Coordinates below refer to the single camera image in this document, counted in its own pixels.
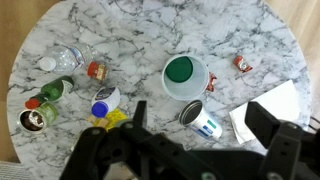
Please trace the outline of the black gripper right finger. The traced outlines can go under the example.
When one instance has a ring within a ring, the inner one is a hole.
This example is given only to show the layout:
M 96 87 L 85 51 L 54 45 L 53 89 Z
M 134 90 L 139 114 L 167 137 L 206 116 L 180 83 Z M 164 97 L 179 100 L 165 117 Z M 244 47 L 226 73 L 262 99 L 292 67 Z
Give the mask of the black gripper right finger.
M 263 147 L 268 148 L 281 122 L 258 102 L 252 101 L 247 105 L 245 124 Z

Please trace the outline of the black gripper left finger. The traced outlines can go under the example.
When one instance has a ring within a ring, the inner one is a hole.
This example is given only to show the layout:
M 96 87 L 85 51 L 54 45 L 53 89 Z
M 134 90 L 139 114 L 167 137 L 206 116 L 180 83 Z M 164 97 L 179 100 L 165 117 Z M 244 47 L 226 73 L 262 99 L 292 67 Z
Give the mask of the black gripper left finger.
M 133 116 L 133 121 L 145 128 L 147 124 L 147 102 L 139 101 Z

